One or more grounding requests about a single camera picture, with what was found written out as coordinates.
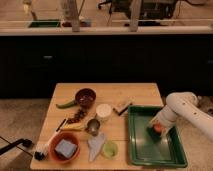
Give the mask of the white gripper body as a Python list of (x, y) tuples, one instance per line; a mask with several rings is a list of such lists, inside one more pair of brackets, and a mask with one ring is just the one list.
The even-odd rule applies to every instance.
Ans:
[(177, 114), (169, 107), (163, 107), (156, 115), (157, 120), (164, 127), (173, 127), (177, 120)]

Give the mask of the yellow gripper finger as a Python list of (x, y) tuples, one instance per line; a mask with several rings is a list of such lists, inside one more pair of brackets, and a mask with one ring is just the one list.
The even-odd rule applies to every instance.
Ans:
[(162, 126), (161, 137), (165, 137), (171, 129), (172, 129), (171, 126), (170, 127)]
[(158, 118), (155, 116), (149, 121), (148, 128), (153, 128), (156, 124), (159, 124), (159, 121)]

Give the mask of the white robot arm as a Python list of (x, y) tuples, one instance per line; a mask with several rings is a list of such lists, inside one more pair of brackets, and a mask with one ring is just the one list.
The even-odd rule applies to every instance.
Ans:
[(213, 117), (198, 107), (198, 97), (192, 92), (175, 92), (166, 97), (165, 106), (150, 120), (148, 127), (153, 128), (161, 137), (175, 126), (179, 116), (188, 120), (213, 141)]

